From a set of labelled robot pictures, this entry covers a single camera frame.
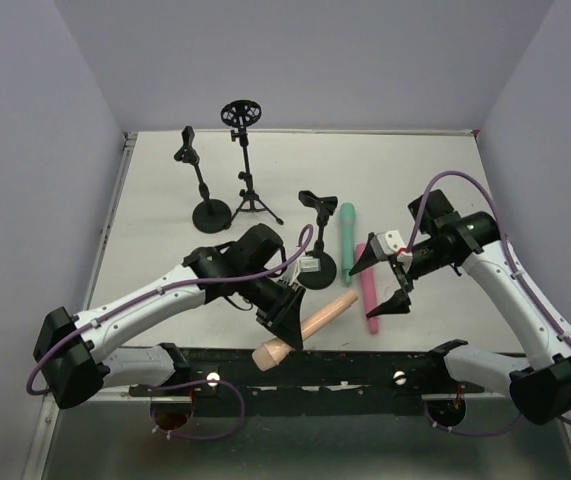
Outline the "peach microphone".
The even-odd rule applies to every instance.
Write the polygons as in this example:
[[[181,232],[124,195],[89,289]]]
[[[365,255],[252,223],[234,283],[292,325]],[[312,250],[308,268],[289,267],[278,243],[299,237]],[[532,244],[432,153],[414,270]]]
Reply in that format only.
[[[357,300],[357,293],[354,290],[348,290],[345,294],[337,297],[306,318],[301,326],[302,340],[305,341],[318,333],[322,328],[345,313]],[[260,371],[265,372],[278,366],[293,350],[294,348],[283,340],[274,337],[254,350],[252,360]]]

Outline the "black clip mic stand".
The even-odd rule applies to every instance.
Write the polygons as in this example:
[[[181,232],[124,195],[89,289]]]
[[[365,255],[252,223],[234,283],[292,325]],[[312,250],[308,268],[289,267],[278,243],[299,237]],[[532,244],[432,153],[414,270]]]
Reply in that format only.
[[[329,287],[337,275],[334,259],[325,252],[324,231],[338,206],[338,198],[336,196],[319,197],[309,190],[301,190],[298,199],[303,206],[316,211],[318,234],[313,249],[307,251],[306,254],[317,259],[320,267],[318,271],[301,273],[298,280],[307,289],[322,290]]]

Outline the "black tripod shock-mount stand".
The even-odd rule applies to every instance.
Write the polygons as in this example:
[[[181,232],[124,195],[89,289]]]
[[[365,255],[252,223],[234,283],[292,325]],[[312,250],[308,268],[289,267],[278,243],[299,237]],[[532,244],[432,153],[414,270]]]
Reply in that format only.
[[[238,179],[245,184],[245,188],[239,191],[241,202],[224,225],[225,229],[231,227],[239,213],[267,212],[275,219],[278,225],[284,224],[284,221],[263,202],[254,187],[248,151],[249,137],[247,129],[256,124],[261,119],[261,116],[261,106],[249,99],[234,100],[226,104],[220,112],[221,121],[231,128],[231,141],[238,142],[242,149],[244,169],[239,172]]]

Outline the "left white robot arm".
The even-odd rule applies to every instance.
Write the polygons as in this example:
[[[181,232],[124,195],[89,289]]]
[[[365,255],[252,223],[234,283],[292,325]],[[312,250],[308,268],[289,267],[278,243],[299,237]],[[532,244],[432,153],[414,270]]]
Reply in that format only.
[[[238,240],[198,247],[150,284],[110,303],[70,314],[59,307],[41,326],[33,357],[36,362],[26,390],[44,394],[61,409],[81,405],[104,388],[121,385],[163,387],[177,372],[171,346],[127,348],[132,338],[183,312],[234,294],[257,310],[256,320],[295,350],[303,346],[300,310],[304,288],[284,280],[288,267],[304,253],[314,229],[306,225],[298,248],[285,255],[284,242],[259,223]],[[115,359],[119,349],[124,357]]]

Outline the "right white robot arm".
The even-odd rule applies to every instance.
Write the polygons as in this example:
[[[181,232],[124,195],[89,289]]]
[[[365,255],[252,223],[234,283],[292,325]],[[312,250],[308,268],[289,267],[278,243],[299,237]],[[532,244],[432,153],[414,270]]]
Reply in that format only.
[[[486,212],[461,216],[435,190],[408,206],[426,240],[406,246],[395,230],[370,233],[350,274],[386,262],[399,284],[369,316],[407,314],[421,277],[446,266],[466,273],[489,297],[518,339],[520,358],[482,351],[462,340],[431,350],[449,378],[509,398],[527,420],[544,425],[571,410],[571,325],[545,300],[501,240]]]

